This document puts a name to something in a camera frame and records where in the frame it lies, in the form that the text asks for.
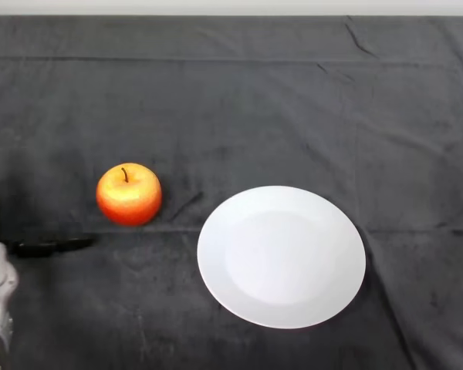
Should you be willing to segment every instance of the white plate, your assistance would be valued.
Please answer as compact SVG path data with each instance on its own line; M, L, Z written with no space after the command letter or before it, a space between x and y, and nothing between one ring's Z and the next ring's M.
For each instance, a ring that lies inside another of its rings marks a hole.
M271 328L331 318L365 274L363 243L348 217L294 187L258 187L222 203L202 228L198 263L219 303Z

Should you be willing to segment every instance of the table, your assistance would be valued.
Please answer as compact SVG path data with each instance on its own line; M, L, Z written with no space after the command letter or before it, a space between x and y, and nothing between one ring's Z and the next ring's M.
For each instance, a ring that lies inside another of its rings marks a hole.
M153 169L147 226L103 218L96 182ZM262 328L196 261L231 195L334 202L369 257L328 322ZM14 260L17 369L463 369L463 18L0 18L2 233L94 232Z

